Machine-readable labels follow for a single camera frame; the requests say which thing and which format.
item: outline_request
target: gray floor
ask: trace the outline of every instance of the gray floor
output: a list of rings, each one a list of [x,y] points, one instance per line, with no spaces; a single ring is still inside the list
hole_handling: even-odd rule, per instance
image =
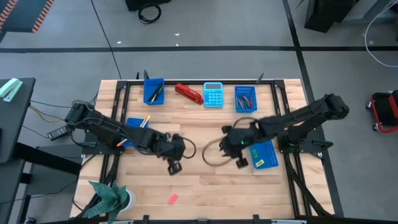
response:
[[[128,12],[122,0],[94,3],[113,47],[293,46],[282,1],[173,0],[162,6],[162,18],[151,25],[138,22],[136,13]],[[289,0],[302,46],[364,45],[365,24],[336,25],[327,34],[304,29],[307,6],[304,3],[296,9],[298,3]],[[396,32],[394,24],[375,24],[369,40],[373,46],[397,45]],[[0,48],[107,46],[90,0],[56,0],[38,33],[8,33],[0,43]],[[383,62],[398,64],[398,52],[375,54]],[[374,121],[364,109],[372,93],[397,89],[397,69],[381,66],[366,52],[303,55],[315,97],[335,93],[351,108],[346,119],[323,126],[326,138],[335,143],[330,155],[345,216],[398,220],[394,209],[398,139],[396,134],[373,132]],[[295,52],[117,52],[115,57],[126,79],[135,78],[143,69],[151,78],[257,78],[262,72],[264,78],[302,77]],[[35,77],[32,99],[56,105],[90,100],[100,80],[118,78],[110,53],[0,54],[0,68],[0,78]],[[68,112],[36,107],[56,116]],[[31,111],[24,124],[42,134],[62,125],[45,123]],[[50,142],[26,129],[19,141],[31,146],[68,143],[64,139]],[[34,206],[28,214],[40,222],[64,220],[73,191],[74,186],[60,195],[32,199]]]

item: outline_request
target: wooden tabletop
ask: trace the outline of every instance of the wooden tabletop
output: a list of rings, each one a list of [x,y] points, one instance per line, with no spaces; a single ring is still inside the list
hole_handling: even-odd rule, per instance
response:
[[[106,116],[111,116],[116,82],[117,80],[103,80],[99,88],[96,110]],[[306,105],[299,79],[285,80],[285,86],[292,111]],[[203,85],[189,87],[203,93]],[[126,148],[120,158],[117,182],[133,191],[137,202],[132,210],[120,213],[118,219],[142,220],[143,215],[150,215],[150,219],[156,220],[252,219],[253,214],[259,214],[260,218],[294,217],[283,155],[278,152],[276,139],[273,143],[279,166],[275,168],[255,169],[248,150],[243,152],[249,166],[242,169],[238,169],[234,161],[223,167],[210,167],[203,162],[202,147],[209,141],[222,137],[222,126],[232,125],[242,116],[261,118],[275,115],[269,85],[256,85],[257,111],[253,114],[236,113],[234,85],[224,85],[223,89],[224,107],[205,108],[178,94],[173,85],[166,85],[163,105],[148,106],[142,101],[143,87],[131,87],[127,118],[143,118],[149,114],[150,128],[179,133],[191,139],[197,145],[198,152],[192,159],[183,158],[183,170],[177,175],[169,176],[166,161],[155,156],[144,156],[133,148]],[[117,120],[120,120],[123,91]],[[189,142],[185,144],[185,154],[189,156],[193,147]],[[218,149],[218,145],[214,144],[207,150],[206,158],[210,162],[221,162],[225,159]],[[307,187],[323,207],[333,213],[321,160],[310,154],[302,154],[301,160]],[[94,194],[88,180],[99,181],[102,161],[103,156],[96,156],[80,172],[75,201],[81,207]],[[303,214],[302,196],[298,187],[296,191],[300,212]],[[173,205],[168,205],[167,202],[173,194],[177,194],[178,199]],[[73,206],[71,217],[79,212]]]

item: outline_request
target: red cart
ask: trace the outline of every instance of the red cart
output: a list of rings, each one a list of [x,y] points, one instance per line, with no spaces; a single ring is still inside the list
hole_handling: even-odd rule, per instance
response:
[[[392,93],[375,93],[366,108],[373,112],[374,131],[393,133],[398,130],[398,90]]]

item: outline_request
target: potted plant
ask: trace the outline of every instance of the potted plant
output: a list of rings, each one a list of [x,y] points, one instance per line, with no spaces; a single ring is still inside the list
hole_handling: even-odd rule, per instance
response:
[[[83,218],[94,217],[103,213],[108,214],[108,224],[112,224],[119,212],[129,210],[134,206],[136,196],[124,187],[118,187],[116,181],[113,182],[112,187],[89,181],[93,186],[95,193],[102,198],[98,204],[89,208],[84,214]]]

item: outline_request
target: calculator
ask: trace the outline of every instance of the calculator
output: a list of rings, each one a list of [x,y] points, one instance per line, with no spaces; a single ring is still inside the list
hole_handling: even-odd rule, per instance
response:
[[[220,82],[206,82],[203,84],[205,107],[221,108],[224,105],[223,84]]]

